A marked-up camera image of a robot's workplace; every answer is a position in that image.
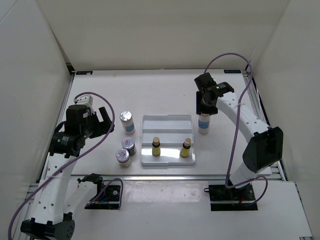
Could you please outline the silver-lid shaker bottle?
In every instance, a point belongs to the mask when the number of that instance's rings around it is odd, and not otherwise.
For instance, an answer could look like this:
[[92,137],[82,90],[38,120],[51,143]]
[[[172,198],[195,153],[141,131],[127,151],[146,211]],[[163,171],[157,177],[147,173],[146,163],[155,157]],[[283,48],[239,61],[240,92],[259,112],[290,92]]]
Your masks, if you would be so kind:
[[209,126],[210,126],[210,115],[200,114],[198,116],[198,132],[203,135],[208,134]]
[[125,110],[120,113],[119,119],[126,135],[133,135],[136,131],[132,113]]

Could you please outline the yellow cork-top bottle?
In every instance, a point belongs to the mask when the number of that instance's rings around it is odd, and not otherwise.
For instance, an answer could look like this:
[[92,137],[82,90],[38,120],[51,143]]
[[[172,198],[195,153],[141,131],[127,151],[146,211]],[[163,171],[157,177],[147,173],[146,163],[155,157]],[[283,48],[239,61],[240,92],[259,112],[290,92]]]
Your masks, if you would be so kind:
[[155,136],[152,140],[152,154],[159,156],[161,154],[161,143],[159,137]]
[[190,148],[191,148],[192,140],[190,138],[186,138],[182,144],[181,150],[180,150],[180,156],[183,158],[186,158],[189,156]]

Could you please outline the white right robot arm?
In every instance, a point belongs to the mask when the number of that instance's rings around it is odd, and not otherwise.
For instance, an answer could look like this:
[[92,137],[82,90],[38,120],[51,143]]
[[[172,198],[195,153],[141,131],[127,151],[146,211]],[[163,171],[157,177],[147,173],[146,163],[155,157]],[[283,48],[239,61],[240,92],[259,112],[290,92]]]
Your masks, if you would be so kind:
[[244,136],[247,146],[242,154],[243,162],[230,173],[227,170],[224,193],[230,200],[238,199],[243,188],[265,168],[282,159],[284,133],[260,120],[245,105],[240,104],[235,90],[227,82],[216,83],[206,72],[194,80],[197,115],[224,113]]

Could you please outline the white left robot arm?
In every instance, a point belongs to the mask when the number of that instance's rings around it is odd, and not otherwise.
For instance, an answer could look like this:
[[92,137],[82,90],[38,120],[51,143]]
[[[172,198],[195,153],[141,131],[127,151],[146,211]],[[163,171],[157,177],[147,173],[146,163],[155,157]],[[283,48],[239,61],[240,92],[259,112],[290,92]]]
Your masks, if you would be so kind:
[[99,108],[103,121],[99,121],[92,106],[86,104],[70,105],[66,110],[66,120],[61,122],[52,136],[49,154],[61,155],[53,159],[47,168],[47,179],[36,192],[40,192],[38,205],[30,219],[21,223],[22,233],[38,240],[69,240],[75,230],[75,209],[93,200],[100,200],[105,188],[99,183],[89,187],[82,186],[80,197],[72,197],[71,204],[65,197],[76,161],[82,157],[81,149],[86,139],[107,137],[114,130],[114,121],[104,107]]

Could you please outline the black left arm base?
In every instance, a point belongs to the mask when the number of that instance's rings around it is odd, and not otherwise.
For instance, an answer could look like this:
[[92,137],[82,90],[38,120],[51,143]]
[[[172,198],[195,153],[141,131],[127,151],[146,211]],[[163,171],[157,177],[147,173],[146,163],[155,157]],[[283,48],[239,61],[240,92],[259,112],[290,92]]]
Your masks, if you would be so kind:
[[120,178],[110,180],[86,205],[86,210],[120,210],[124,183]]

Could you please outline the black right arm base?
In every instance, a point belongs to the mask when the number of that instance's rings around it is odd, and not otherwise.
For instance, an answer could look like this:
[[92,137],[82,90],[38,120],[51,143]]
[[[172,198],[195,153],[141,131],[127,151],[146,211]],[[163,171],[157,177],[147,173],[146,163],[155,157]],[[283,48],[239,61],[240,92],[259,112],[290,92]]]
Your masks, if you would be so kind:
[[255,193],[249,183],[242,188],[228,189],[224,185],[209,185],[203,190],[209,194],[210,210],[212,212],[257,211],[258,206],[253,203]]

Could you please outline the rear white-lid spice jar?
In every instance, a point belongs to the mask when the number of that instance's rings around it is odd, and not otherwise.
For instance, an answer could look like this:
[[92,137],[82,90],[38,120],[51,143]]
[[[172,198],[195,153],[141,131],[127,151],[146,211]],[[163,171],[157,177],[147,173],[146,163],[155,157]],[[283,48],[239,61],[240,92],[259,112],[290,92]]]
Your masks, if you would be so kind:
[[121,142],[122,148],[129,152],[130,156],[134,156],[137,152],[135,141],[131,137],[126,137]]

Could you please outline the white-lid spice jar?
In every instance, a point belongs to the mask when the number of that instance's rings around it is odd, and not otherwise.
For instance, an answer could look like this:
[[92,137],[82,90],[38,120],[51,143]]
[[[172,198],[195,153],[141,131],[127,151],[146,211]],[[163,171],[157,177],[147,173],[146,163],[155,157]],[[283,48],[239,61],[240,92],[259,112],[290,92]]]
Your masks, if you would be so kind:
[[134,156],[137,152],[135,141],[131,137],[126,137],[121,142],[122,148],[129,152],[130,156]]
[[119,149],[116,152],[115,157],[122,168],[127,168],[132,164],[129,151],[124,148]]

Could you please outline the front white-lid spice jar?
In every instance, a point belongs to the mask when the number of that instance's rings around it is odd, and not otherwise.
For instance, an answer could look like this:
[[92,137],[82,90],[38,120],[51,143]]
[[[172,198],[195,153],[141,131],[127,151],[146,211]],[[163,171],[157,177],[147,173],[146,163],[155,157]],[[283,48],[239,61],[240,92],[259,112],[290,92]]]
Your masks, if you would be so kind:
[[115,157],[122,168],[127,168],[132,164],[129,151],[124,148],[119,149],[116,152]]

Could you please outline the white divided plastic tray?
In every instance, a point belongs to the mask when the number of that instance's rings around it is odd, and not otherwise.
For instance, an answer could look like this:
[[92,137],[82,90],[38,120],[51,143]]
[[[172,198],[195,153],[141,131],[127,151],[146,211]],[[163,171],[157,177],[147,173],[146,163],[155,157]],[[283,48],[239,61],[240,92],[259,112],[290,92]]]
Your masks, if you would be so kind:
[[[193,119],[190,115],[144,115],[141,125],[141,158],[145,167],[192,166],[196,162]],[[160,154],[152,154],[153,138],[158,137]],[[183,143],[190,139],[188,155],[181,156]]]

